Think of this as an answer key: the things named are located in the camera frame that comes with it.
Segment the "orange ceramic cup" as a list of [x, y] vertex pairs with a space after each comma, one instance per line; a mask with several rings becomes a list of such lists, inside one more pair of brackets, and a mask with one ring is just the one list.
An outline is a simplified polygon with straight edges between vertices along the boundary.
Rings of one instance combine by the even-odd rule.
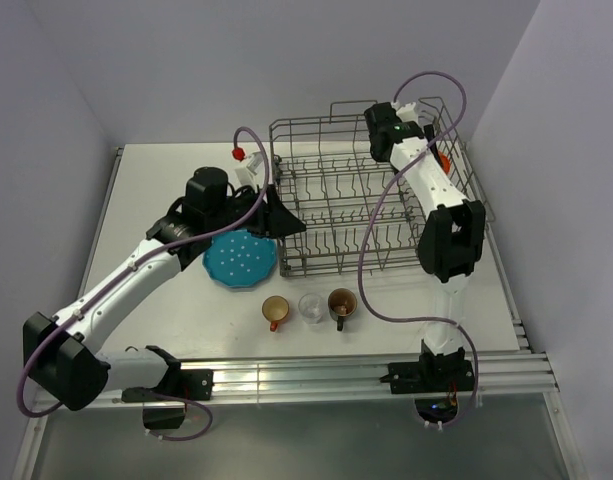
[[274, 295], [268, 297], [261, 307], [263, 317], [269, 323], [271, 332], [276, 332], [279, 326], [288, 318], [290, 314], [290, 304], [282, 296]]

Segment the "clear glass tumbler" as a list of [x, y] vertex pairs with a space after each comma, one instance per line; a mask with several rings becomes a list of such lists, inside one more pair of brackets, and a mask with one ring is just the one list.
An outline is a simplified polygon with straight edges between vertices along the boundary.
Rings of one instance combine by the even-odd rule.
[[308, 325], [317, 324], [326, 310], [325, 300], [318, 294], [303, 295], [298, 302], [298, 311], [302, 320]]

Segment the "dark brown mug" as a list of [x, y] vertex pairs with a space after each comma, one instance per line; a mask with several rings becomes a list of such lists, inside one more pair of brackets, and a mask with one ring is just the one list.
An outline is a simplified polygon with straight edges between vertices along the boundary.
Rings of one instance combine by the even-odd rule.
[[338, 288], [333, 290], [328, 296], [328, 309], [336, 330], [342, 332], [345, 322], [357, 310], [357, 298], [355, 294], [346, 288]]

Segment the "orange bowl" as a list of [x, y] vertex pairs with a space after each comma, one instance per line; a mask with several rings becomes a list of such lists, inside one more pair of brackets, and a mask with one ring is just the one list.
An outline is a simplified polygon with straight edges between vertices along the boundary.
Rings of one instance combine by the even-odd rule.
[[446, 156], [443, 152], [439, 153], [439, 162], [442, 170], [446, 175], [450, 173], [451, 170], [451, 161], [448, 156]]

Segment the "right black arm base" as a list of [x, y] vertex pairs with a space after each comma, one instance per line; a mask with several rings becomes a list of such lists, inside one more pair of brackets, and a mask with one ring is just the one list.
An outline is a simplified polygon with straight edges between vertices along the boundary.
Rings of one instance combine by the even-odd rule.
[[421, 361], [395, 362], [389, 363], [387, 370], [379, 381], [388, 384], [394, 395], [465, 392], [475, 386], [475, 375], [468, 361], [458, 367], [432, 367]]

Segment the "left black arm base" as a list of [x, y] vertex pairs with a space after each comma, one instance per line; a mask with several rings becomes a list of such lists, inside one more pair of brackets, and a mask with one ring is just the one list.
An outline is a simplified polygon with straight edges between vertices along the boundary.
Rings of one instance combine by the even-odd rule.
[[125, 403], [155, 402], [172, 398], [193, 401], [211, 399], [213, 371], [211, 369], [180, 369], [165, 374], [160, 383], [152, 388], [134, 387], [122, 392], [121, 401]]

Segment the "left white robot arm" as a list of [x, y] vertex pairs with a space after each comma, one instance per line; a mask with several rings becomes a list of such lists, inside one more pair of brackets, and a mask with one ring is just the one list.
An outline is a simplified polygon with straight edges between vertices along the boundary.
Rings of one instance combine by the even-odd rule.
[[30, 418], [40, 412], [24, 401], [33, 380], [72, 411], [108, 390], [142, 390], [169, 399], [181, 387], [181, 362], [157, 346], [104, 356], [111, 333], [151, 293], [183, 272], [215, 239], [244, 229], [256, 238], [279, 239], [305, 231], [281, 202], [274, 185], [231, 188], [227, 173], [201, 167], [185, 193], [147, 231], [134, 252], [86, 295], [52, 316], [40, 312], [23, 327], [24, 368], [16, 402]]

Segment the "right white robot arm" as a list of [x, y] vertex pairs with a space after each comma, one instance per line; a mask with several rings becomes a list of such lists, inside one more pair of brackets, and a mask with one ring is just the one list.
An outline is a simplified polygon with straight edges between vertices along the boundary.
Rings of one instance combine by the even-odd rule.
[[436, 146], [435, 129], [421, 124], [415, 104], [376, 103], [364, 118], [371, 157], [402, 173], [421, 207], [417, 257], [435, 286], [418, 360], [389, 365], [383, 379], [394, 394], [468, 391], [475, 373], [457, 327], [470, 276], [483, 253], [485, 207], [449, 179], [450, 163]]

